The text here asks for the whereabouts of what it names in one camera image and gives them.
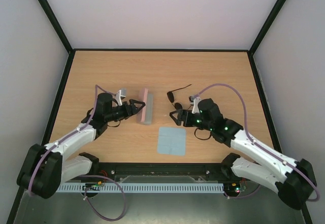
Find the pink grey glasses case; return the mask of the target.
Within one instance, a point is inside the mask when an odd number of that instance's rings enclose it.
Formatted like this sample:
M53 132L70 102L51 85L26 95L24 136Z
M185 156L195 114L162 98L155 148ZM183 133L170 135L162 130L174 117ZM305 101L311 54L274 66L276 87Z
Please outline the pink grey glasses case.
M153 94L149 92L148 88L143 88L139 92L139 101L144 102L145 106L137 114L137 123L151 125L153 115Z

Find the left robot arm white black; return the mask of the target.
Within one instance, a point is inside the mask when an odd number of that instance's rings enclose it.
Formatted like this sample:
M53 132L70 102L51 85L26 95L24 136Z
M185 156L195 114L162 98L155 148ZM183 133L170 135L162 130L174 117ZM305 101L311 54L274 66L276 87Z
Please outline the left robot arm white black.
M16 183L31 195L50 198L62 183L80 175L95 174L99 159L81 153L70 159L84 145L95 141L108 128L110 122L121 122L145 109L146 101L123 101L124 92L117 95L102 92L97 95L94 107L72 131L46 145L30 147L18 174Z

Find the light blue cleaning cloth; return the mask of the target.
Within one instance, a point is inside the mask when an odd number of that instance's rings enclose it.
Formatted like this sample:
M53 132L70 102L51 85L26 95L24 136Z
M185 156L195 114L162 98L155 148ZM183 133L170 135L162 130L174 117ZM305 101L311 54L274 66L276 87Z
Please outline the light blue cleaning cloth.
M185 156L186 130L175 127L160 127L157 152L159 154Z

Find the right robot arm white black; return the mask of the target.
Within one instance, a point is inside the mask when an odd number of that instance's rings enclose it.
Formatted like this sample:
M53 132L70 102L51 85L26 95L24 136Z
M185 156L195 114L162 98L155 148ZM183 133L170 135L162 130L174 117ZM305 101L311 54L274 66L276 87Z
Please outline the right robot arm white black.
M237 122L223 117L212 99L195 99L192 110L178 109L170 112L178 126L207 130L217 142L242 152L252 159L247 161L237 154L229 154L222 165L222 175L235 176L262 185L295 210L301 210L311 194L317 190L312 164L296 160L265 145L244 130Z

